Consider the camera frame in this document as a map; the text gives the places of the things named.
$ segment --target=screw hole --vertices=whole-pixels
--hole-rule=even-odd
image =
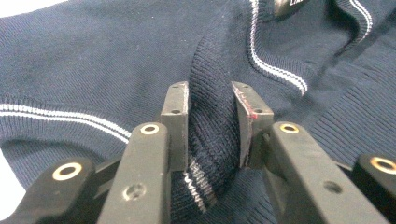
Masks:
[[[389,163],[386,163],[386,162],[383,162],[383,161],[380,161],[378,163],[378,165],[384,167],[385,169],[393,169],[393,167]]]
[[[282,130],[284,133],[298,133],[299,129],[292,124],[282,124],[280,126],[280,130]]]
[[[123,197],[126,201],[137,200],[146,194],[146,187],[139,183],[134,184],[123,192]]]
[[[343,189],[341,189],[338,184],[332,181],[325,181],[323,183],[323,187],[331,193],[340,194],[343,192]]]
[[[270,134],[269,134],[269,133],[266,133],[266,134],[264,135],[264,140],[265,140],[265,142],[268,143],[268,142],[270,141],[270,139],[271,139]]]
[[[147,127],[147,128],[145,128],[145,131],[146,131],[146,132],[152,132],[152,131],[154,131],[154,130],[155,130],[154,127]]]
[[[75,172],[76,168],[75,167],[66,167],[61,170],[59,174],[61,175],[70,175],[71,173]]]

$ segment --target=white stripe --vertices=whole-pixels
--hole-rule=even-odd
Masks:
[[[292,72],[274,67],[268,63],[262,61],[256,53],[256,29],[257,29],[257,20],[259,16],[259,0],[250,0],[252,5],[252,22],[250,29],[250,51],[251,56],[255,64],[257,64],[262,70],[273,74],[274,76],[283,78],[284,80],[290,82],[295,85],[301,92],[301,95],[304,95],[306,91],[308,91],[308,86],[305,81],[299,76],[293,74]]]
[[[361,15],[363,15],[364,19],[366,19],[367,22],[366,33],[359,40],[359,42],[361,42],[370,33],[373,27],[373,18],[370,15],[369,11],[358,0],[349,0],[349,2],[354,8],[356,8],[361,13]]]
[[[201,166],[196,162],[194,157],[190,157],[190,169],[192,171],[192,176],[194,177],[199,188],[204,191],[210,206],[217,202],[216,195],[213,192],[212,186],[207,182],[205,173],[202,171]]]
[[[189,95],[190,95],[189,83],[183,84],[183,86],[184,86],[183,113],[187,114],[189,110]]]
[[[206,207],[204,201],[201,196],[198,194],[196,187],[192,184],[192,180],[189,178],[189,174],[184,172],[184,181],[187,183],[187,188],[189,189],[192,198],[195,200],[195,203],[198,205],[199,210],[201,212],[206,212]]]
[[[22,113],[22,112],[0,112],[0,117],[6,117],[6,116],[10,116],[10,117],[25,117],[25,118],[29,118],[29,119],[42,119],[42,120],[48,120],[48,121],[63,121],[63,122],[75,122],[75,123],[81,123],[81,124],[86,124],[89,125],[93,128],[99,129],[105,133],[109,133],[111,135],[113,135],[114,137],[120,139],[122,142],[124,142],[125,144],[128,143],[128,139],[121,136],[118,133],[113,132],[112,130],[99,125],[97,123],[85,120],[85,119],[74,119],[74,118],[62,118],[62,117],[46,117],[46,116],[42,116],[42,115],[37,115],[37,114],[29,114],[29,113]]]
[[[0,183],[0,220],[4,220],[15,211],[26,191],[12,172],[1,148]]]
[[[0,18],[33,12],[68,0],[12,0],[0,1]]]
[[[89,114],[65,112],[65,111],[57,111],[57,110],[44,110],[26,105],[7,105],[7,104],[0,105],[0,112],[1,111],[14,111],[14,112],[25,112],[25,113],[27,112],[31,114],[44,115],[47,117],[86,119],[92,122],[96,122],[100,125],[103,125],[108,129],[111,129],[117,133],[120,133],[124,137],[127,138],[131,137],[131,133],[121,128],[119,125]]]

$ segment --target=navy sweater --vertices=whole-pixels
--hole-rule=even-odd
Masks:
[[[396,3],[74,1],[0,20],[0,148],[28,188],[58,160],[122,153],[169,85],[191,88],[189,169],[175,223],[276,222],[262,172],[238,169],[231,81],[276,120],[302,124],[337,161],[396,156]]]

